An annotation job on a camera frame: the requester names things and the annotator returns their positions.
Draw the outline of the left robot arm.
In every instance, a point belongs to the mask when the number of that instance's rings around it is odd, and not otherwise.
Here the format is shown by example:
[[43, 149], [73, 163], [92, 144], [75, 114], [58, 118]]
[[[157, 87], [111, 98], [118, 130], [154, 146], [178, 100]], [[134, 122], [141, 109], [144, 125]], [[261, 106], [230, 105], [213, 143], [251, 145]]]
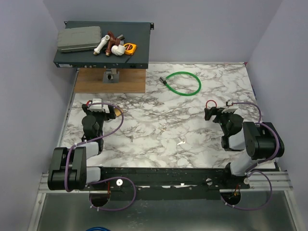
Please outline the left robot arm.
[[116, 119], [115, 108], [111, 105], [105, 110], [103, 105], [95, 103], [82, 105], [86, 114], [82, 118], [83, 136], [81, 142], [72, 148], [57, 147], [53, 151], [49, 174], [48, 188], [52, 191], [82, 190], [91, 184], [96, 190], [102, 190], [107, 179], [99, 167], [88, 167], [87, 159], [103, 151], [103, 124]]

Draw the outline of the red cable lock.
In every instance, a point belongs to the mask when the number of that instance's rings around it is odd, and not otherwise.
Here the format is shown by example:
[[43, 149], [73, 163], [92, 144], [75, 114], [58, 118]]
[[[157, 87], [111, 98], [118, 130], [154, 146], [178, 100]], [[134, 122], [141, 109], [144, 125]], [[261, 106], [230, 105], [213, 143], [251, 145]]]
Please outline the red cable lock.
[[217, 107], [217, 102], [215, 100], [207, 100], [205, 103], [206, 108]]

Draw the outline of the green cable lock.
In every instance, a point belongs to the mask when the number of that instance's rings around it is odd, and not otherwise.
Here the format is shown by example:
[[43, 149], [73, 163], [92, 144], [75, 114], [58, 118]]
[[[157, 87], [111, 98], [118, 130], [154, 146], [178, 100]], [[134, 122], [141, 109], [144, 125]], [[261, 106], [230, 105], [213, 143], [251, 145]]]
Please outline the green cable lock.
[[199, 77], [187, 71], [178, 71], [159, 80], [174, 94], [179, 96], [194, 96], [202, 89], [202, 82]]

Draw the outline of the white elbow fitting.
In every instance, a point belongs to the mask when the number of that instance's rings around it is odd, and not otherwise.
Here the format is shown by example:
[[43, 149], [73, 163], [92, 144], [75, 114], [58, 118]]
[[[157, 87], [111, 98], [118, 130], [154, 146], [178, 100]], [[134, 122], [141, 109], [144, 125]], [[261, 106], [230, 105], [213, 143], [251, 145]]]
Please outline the white elbow fitting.
[[122, 45], [113, 45], [111, 48], [111, 52], [114, 55], [122, 56], [125, 53], [126, 47]]

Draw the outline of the brass padlock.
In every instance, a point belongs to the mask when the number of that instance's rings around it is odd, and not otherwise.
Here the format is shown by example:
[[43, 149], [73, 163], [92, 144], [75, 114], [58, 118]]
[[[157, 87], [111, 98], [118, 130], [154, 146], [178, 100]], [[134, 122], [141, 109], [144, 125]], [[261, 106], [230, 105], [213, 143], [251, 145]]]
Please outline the brass padlock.
[[121, 114], [123, 113], [123, 110], [121, 108], [114, 108], [114, 111], [115, 111], [116, 117], [121, 116]]

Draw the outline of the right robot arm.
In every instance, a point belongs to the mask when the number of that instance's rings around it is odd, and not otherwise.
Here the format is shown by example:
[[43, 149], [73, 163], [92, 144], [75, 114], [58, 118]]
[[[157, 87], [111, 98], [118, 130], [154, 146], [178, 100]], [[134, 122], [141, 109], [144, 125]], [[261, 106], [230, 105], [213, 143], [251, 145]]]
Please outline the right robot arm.
[[222, 148], [225, 151], [245, 151], [229, 164], [230, 172], [221, 177], [222, 185], [228, 189], [239, 183], [238, 176], [246, 176], [259, 164], [279, 158], [284, 153], [284, 143], [271, 122], [245, 122], [235, 113], [236, 110], [233, 106], [204, 109], [205, 120], [214, 116], [213, 122], [221, 127]]

